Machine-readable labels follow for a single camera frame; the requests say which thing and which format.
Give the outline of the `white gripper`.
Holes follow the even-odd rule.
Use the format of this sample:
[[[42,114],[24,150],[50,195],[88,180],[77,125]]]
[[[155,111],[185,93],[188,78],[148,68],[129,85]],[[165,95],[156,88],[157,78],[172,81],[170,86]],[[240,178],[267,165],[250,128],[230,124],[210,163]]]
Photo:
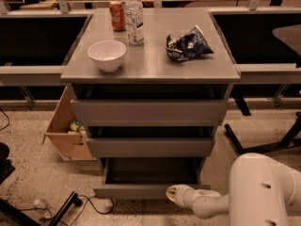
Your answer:
[[[166,197],[182,208],[192,209],[199,196],[200,194],[196,189],[186,185],[170,186],[166,190]]]

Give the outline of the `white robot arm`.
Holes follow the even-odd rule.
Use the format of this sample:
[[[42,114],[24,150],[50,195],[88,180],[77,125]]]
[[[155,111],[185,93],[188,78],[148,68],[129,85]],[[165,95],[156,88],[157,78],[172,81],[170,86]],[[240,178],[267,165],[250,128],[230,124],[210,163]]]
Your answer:
[[[228,214],[230,226],[289,226],[301,207],[301,172],[259,153],[245,153],[230,169],[229,193],[174,185],[166,196],[202,219]]]

